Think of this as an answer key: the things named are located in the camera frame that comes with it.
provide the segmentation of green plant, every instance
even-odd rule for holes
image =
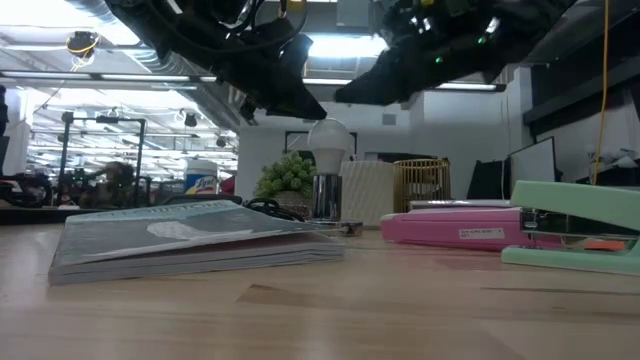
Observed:
[[[282,191],[295,191],[310,199],[315,173],[316,168],[311,160],[303,160],[297,152],[290,152],[280,161],[262,168],[256,195],[271,198]]]

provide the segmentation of desk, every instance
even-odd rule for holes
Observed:
[[[0,358],[638,359],[640,278],[347,241],[346,261],[48,287],[59,226],[0,228]]]

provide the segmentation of white vase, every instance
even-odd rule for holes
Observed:
[[[380,226],[380,217],[393,212],[393,165],[380,161],[343,162],[342,219]]]

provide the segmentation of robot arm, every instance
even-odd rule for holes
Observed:
[[[493,81],[521,62],[576,0],[395,0],[374,67],[336,92],[338,102],[388,105],[481,72]]]
[[[113,14],[160,58],[178,53],[216,75],[219,83],[226,81],[244,92],[243,116],[252,118],[259,107],[267,115],[324,119],[327,113],[302,82],[313,42],[300,34],[304,22],[294,28],[283,16],[286,1],[281,1],[281,16],[247,30],[255,25],[263,2],[106,0]]]
[[[312,44],[286,19],[255,25],[264,0],[106,0],[160,58],[182,55],[247,95],[241,113],[326,117],[302,81]],[[386,0],[377,30],[389,45],[375,66],[335,94],[345,103],[388,105],[481,72],[493,81],[522,61],[576,0]]]

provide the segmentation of mint green stapler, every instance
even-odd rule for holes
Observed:
[[[563,238],[625,241],[624,250],[547,250],[510,246],[502,262],[640,275],[640,192],[601,186],[518,181],[511,198],[522,207],[520,230]]]

